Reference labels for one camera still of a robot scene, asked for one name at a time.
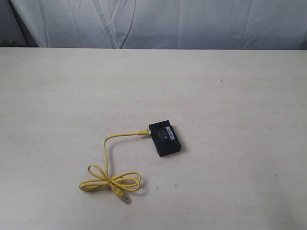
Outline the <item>white wrinkled backdrop cloth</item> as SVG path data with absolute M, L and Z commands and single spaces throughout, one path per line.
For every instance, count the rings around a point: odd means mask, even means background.
M 2 46 L 305 50 L 304 0 L 3 0 Z

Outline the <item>small black box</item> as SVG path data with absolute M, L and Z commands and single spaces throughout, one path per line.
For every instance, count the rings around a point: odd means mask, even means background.
M 150 124 L 149 131 L 159 157 L 181 151 L 181 144 L 169 120 Z

